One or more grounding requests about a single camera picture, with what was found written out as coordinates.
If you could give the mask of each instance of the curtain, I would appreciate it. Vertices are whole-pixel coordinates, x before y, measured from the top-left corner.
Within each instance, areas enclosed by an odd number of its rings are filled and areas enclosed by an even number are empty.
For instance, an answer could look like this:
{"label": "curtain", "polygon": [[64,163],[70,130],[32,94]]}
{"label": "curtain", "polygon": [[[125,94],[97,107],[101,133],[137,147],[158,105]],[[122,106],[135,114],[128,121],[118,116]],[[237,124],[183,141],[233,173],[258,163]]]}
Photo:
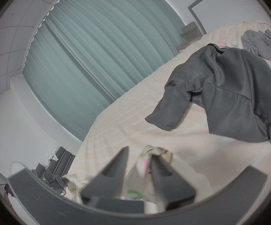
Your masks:
{"label": "curtain", "polygon": [[34,36],[23,75],[83,140],[101,111],[178,54],[183,27],[165,0],[60,0]]}

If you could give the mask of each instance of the teal curtain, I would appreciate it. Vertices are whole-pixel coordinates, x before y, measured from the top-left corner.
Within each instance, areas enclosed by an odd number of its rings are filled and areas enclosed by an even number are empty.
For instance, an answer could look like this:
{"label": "teal curtain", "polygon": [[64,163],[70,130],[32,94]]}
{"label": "teal curtain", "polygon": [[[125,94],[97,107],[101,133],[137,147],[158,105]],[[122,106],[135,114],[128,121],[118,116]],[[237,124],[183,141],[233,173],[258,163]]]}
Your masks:
{"label": "teal curtain", "polygon": [[34,36],[23,75],[83,140],[101,111],[178,54],[183,27],[165,0],[60,0]]}

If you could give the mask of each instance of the headboard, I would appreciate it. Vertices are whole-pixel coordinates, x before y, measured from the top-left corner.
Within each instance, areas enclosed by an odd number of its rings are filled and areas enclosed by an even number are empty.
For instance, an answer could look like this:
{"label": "headboard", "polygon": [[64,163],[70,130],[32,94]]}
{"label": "headboard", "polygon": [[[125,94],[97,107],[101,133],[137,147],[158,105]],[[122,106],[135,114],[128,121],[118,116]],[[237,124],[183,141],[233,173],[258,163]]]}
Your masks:
{"label": "headboard", "polygon": [[271,18],[257,0],[196,0],[188,8],[203,34],[220,25],[251,20],[271,24]]}

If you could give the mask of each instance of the mattress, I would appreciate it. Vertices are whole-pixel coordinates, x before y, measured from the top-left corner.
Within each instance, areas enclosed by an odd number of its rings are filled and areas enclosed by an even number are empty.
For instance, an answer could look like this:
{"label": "mattress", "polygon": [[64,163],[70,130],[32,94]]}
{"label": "mattress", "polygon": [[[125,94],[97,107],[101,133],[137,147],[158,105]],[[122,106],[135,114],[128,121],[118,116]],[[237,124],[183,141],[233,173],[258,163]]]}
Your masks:
{"label": "mattress", "polygon": [[79,179],[95,176],[116,153],[129,146],[128,172],[146,145],[176,153],[199,173],[204,174],[216,192],[230,183],[247,166],[268,174],[268,181],[255,203],[271,188],[271,143],[246,143],[209,134],[205,110],[189,104],[176,129],[164,131],[145,121],[162,98],[164,85],[173,69],[208,43],[233,44],[248,29],[271,31],[271,26],[255,21],[224,25],[194,42],[106,108],[92,125],[68,174]]}

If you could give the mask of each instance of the folded gray clothing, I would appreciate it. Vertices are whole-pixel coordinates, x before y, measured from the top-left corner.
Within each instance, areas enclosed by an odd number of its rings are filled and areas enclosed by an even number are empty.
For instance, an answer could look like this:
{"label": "folded gray clothing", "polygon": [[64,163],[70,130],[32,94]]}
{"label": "folded gray clothing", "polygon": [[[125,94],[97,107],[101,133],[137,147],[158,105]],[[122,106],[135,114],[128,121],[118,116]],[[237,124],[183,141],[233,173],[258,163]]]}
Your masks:
{"label": "folded gray clothing", "polygon": [[204,107],[209,133],[250,143],[271,140],[271,69],[246,50],[209,44],[193,53],[173,70],[145,119],[170,131],[190,100]]}
{"label": "folded gray clothing", "polygon": [[247,30],[241,36],[241,41],[243,49],[264,59],[271,60],[271,32],[269,29],[265,33]]}

